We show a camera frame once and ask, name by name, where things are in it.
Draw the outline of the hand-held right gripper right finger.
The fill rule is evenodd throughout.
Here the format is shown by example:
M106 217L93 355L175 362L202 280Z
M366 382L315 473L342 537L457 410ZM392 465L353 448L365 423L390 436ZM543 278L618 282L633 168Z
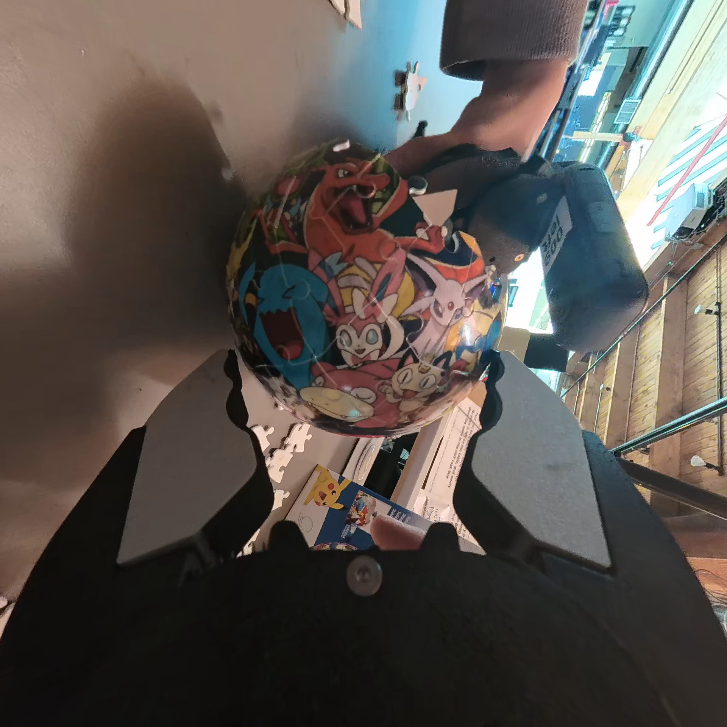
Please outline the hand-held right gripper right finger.
M582 429L512 353L494 352L480 430L470 439L454 510L492 555L561 555L597 570L612 559Z

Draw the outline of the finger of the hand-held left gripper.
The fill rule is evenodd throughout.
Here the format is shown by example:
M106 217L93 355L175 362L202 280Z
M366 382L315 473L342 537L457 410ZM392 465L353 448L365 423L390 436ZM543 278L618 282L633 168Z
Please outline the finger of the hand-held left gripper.
M426 221L446 221L453 214L457 203L457 190L443 190L413 196Z

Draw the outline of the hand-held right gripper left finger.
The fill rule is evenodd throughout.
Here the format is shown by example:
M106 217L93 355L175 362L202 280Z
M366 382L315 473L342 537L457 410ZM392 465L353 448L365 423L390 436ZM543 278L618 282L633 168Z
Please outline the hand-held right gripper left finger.
M177 550L205 566L236 556L272 512L274 490L248 422L239 358L221 350L148 419L119 566Z

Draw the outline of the joined white puzzle pieces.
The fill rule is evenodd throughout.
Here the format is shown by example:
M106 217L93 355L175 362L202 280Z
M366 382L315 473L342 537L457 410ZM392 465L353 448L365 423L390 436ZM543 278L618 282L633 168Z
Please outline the joined white puzzle pieces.
M396 93L393 109L398 122L410 121L417 100L427 84L427 77L420 73L420 62L407 62L405 69L397 69L393 74Z

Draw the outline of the colourful puzzle ball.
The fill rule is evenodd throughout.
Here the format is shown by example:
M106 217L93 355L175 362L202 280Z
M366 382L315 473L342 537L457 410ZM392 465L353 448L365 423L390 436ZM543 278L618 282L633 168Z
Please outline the colourful puzzle ball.
M486 380L506 295L495 259L426 213L380 153L334 139L247 210L226 267L241 358L305 423L416 432Z

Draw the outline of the person's left forearm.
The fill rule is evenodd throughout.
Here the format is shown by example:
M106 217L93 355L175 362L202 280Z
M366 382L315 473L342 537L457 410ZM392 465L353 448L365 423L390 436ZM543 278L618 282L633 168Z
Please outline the person's left forearm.
M484 80L498 62L573 61L588 1L448 1L440 68L448 76Z

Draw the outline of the pile of loose puzzle pieces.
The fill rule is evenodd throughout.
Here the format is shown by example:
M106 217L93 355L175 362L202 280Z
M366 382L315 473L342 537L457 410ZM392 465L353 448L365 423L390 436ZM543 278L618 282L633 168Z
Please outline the pile of loose puzzle pieces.
M269 453L267 452L270 448L269 437L274 433L274 427L256 424L251 427L251 431L257 436L262 453L265 455L265 466L273 484L274 501L271 510L273 513L281 508L289 497L289 492L279 488L278 485L281 484L285 470L294 455L303 453L306 442L312 438L310 425L308 423L294 424L281 445Z

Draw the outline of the printed puzzle box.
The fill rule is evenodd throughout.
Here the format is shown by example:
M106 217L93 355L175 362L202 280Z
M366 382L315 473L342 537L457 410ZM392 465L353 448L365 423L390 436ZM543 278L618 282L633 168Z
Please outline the printed puzzle box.
M298 526L311 550L368 550L371 524L383 516L426 532L431 522L344 477L316 465L286 520Z

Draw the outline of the person's left hand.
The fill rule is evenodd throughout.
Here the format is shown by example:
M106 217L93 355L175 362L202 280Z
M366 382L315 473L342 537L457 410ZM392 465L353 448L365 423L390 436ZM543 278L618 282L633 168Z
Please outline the person's left hand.
M449 132L411 139L389 152L387 160L405 177L460 145L511 149L527 158L558 104L568 67L566 58L488 62L479 96Z

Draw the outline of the person's right hand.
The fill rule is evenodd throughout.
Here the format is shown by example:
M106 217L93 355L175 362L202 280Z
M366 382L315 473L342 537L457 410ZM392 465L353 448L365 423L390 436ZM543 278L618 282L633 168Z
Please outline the person's right hand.
M426 530L403 523L389 515L378 515L371 523L374 545L385 551L415 551L420 548Z

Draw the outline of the printed instruction sheet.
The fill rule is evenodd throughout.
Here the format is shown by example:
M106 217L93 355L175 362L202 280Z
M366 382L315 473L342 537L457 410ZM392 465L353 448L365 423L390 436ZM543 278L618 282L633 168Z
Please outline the printed instruction sheet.
M422 516L432 523L451 524L466 552L479 555L484 549L468 531L454 506L454 492L471 438L480 430L481 406L464 398L452 411L424 482Z

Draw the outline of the beige and black hanging panel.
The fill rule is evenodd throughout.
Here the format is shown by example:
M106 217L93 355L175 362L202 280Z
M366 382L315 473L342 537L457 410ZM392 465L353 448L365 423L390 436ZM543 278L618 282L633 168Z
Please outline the beige and black hanging panel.
M505 326L497 349L507 351L533 370L566 372L569 353L552 333Z

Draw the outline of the clear plastic stand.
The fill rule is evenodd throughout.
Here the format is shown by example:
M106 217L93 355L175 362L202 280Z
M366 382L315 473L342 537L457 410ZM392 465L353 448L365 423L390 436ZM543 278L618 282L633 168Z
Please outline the clear plastic stand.
M359 438L345 466L343 476L359 485L366 483L385 438Z

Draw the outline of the black metal rail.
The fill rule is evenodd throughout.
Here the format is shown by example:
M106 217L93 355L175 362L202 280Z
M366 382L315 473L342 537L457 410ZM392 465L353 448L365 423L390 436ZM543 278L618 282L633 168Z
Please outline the black metal rail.
M651 445L677 435L692 427L713 420L726 413L726 396L717 399L693 412L687 413L677 419L656 427L652 431L640 435L630 441L620 444L610 450L617 457L633 451L648 449Z

